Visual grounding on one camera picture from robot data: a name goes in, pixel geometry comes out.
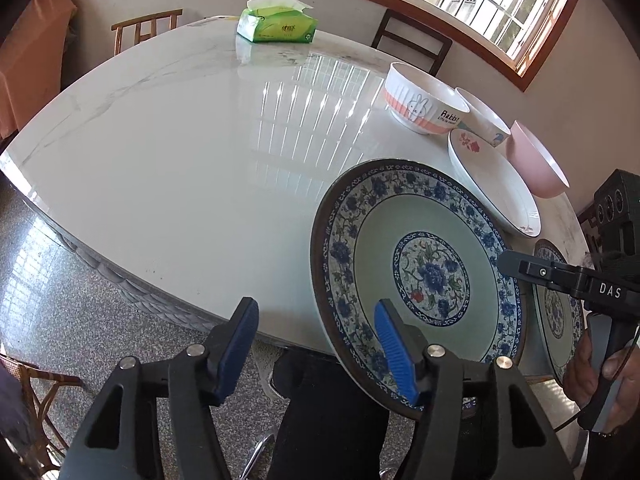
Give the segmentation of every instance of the window frame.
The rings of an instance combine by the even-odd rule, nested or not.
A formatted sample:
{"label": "window frame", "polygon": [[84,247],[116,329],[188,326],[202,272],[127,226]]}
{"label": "window frame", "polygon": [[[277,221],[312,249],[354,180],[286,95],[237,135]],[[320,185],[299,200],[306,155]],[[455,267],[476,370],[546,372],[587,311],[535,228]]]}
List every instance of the window frame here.
{"label": "window frame", "polygon": [[[558,16],[552,20],[551,29],[542,45],[537,47],[537,51],[532,59],[527,57],[525,66],[514,66],[513,59],[509,58],[496,45],[491,43],[487,38],[474,31],[465,23],[457,20],[455,17],[447,14],[444,10],[439,9],[424,0],[368,0],[370,2],[387,7],[395,12],[399,12],[417,20],[420,23],[434,28],[441,34],[448,36],[456,43],[464,46],[472,51],[476,56],[487,62],[505,78],[513,83],[520,91],[525,91],[533,81],[538,71],[546,61],[546,58],[555,47],[560,35],[564,31],[564,27],[569,21],[578,0],[566,0],[564,7]],[[552,6],[549,0],[543,12]],[[529,45],[536,42],[538,35],[545,29],[548,21],[545,20],[538,30],[537,34],[532,34],[526,43]]]}

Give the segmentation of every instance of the plate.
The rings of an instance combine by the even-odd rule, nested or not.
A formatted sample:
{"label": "plate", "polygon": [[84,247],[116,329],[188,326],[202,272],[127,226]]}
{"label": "plate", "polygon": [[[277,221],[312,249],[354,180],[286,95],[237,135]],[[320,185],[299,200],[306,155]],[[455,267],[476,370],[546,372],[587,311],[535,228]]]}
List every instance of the plate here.
{"label": "plate", "polygon": [[[544,238],[537,241],[533,255],[545,260],[566,263],[558,248]],[[533,299],[549,363],[556,381],[562,386],[566,364],[574,356],[575,348],[584,332],[582,302],[540,285],[533,287]]]}
{"label": "plate", "polygon": [[542,224],[529,188],[511,163],[481,137],[457,129],[449,134],[449,158],[460,183],[508,232],[535,238]]}
{"label": "plate", "polygon": [[518,362],[526,316],[516,281],[497,269],[506,248],[471,193],[429,166],[372,160],[341,175],[316,213],[311,274],[348,373],[386,408],[419,418],[398,394],[374,330],[381,298],[460,358]]}

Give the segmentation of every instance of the camera lens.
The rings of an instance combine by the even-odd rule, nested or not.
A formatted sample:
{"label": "camera lens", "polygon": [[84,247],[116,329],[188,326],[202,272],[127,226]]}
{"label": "camera lens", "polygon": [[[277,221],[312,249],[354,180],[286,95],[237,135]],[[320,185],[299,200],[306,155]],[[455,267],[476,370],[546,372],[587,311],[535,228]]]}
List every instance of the camera lens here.
{"label": "camera lens", "polygon": [[619,189],[616,190],[616,211],[622,213],[622,210],[625,208],[625,201],[622,199],[622,193]]}
{"label": "camera lens", "polygon": [[613,220],[613,200],[610,195],[607,195],[605,199],[605,208],[607,213],[607,219]]}

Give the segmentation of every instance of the metal bolt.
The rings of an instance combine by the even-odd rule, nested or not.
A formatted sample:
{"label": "metal bolt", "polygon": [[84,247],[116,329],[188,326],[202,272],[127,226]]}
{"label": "metal bolt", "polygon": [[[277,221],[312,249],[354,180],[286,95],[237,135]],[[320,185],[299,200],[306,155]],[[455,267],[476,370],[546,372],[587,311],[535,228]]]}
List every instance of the metal bolt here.
{"label": "metal bolt", "polygon": [[429,345],[427,354],[431,357],[442,357],[445,354],[445,349],[440,345]]}
{"label": "metal bolt", "polygon": [[133,368],[135,365],[136,365],[135,357],[132,357],[132,356],[123,357],[120,360],[120,368],[122,370],[129,370],[130,368]]}
{"label": "metal bolt", "polygon": [[204,346],[201,345],[200,343],[197,343],[195,345],[189,345],[187,346],[187,355],[191,356],[191,357],[197,357],[199,355],[204,354]]}
{"label": "metal bolt", "polygon": [[501,355],[500,357],[498,357],[495,360],[495,363],[498,365],[498,367],[502,368],[503,370],[508,370],[513,366],[513,361],[509,359],[506,355]]}

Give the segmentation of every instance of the pink bowl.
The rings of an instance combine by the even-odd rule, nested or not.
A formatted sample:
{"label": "pink bowl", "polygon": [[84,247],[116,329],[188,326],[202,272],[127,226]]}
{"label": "pink bowl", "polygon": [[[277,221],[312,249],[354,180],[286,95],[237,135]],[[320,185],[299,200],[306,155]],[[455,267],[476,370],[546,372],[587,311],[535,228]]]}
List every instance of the pink bowl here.
{"label": "pink bowl", "polygon": [[569,182],[542,142],[515,121],[506,142],[507,160],[535,196],[553,198],[569,189]]}

